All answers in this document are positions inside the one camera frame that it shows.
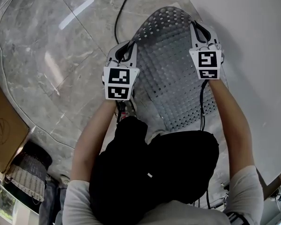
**person's right arm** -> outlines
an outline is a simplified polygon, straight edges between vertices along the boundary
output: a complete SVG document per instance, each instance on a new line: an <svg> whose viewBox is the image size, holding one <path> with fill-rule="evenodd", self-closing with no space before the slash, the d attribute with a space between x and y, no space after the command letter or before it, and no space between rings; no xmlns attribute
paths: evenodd
<svg viewBox="0 0 281 225"><path fill-rule="evenodd" d="M234 223L245 219L251 225L258 225L263 210L263 192L254 166L248 121L221 80L209 80L209 85L222 120L229 153L230 186L224 213Z"/></svg>
<svg viewBox="0 0 281 225"><path fill-rule="evenodd" d="M242 168L254 165L251 132L247 119L224 83L209 80L209 86L222 120L232 178Z"/></svg>

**black pants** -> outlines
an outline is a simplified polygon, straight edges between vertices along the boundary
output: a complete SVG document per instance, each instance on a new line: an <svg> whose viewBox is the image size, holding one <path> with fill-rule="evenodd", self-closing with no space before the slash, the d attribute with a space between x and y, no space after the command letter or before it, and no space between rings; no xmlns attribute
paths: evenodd
<svg viewBox="0 0 281 225"><path fill-rule="evenodd" d="M146 132L147 125L137 118L123 119L96 159L90 206L105 225L136 224L155 206L172 200L193 203L208 188L219 157L212 134L177 132L147 145Z"/></svg>

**white t-shirt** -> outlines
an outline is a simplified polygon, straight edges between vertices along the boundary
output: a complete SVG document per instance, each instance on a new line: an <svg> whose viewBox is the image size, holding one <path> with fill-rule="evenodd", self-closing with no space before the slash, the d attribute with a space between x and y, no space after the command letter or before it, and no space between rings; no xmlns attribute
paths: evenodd
<svg viewBox="0 0 281 225"><path fill-rule="evenodd" d="M140 225L259 225L263 211L263 192L255 166L240 170L230 181L227 207L224 212L193 207L178 201L160 204L147 212ZM63 225L100 225L89 203L89 183L71 181L63 211Z"/></svg>

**gray pants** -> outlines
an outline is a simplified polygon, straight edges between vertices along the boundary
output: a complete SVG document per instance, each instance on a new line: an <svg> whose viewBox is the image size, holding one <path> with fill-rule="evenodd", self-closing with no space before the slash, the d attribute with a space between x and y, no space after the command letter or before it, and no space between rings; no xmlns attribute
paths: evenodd
<svg viewBox="0 0 281 225"><path fill-rule="evenodd" d="M58 188L58 184L54 181L47 182L44 201L39 207L39 225L52 225L54 222L55 225L62 225L62 211L64 209L67 185L62 185L60 188L60 211L56 215L55 221L53 221L52 215Z"/></svg>

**shirt sleeve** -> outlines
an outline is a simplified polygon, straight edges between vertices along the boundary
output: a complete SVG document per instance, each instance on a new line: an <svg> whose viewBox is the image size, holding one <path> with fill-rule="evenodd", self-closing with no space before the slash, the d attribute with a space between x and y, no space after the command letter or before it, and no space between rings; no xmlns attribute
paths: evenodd
<svg viewBox="0 0 281 225"><path fill-rule="evenodd" d="M224 213L237 213L250 225L259 225L263 211L263 191L255 166L247 166L231 181Z"/></svg>
<svg viewBox="0 0 281 225"><path fill-rule="evenodd" d="M67 186L63 225L101 225L90 209L89 182L73 180Z"/></svg>

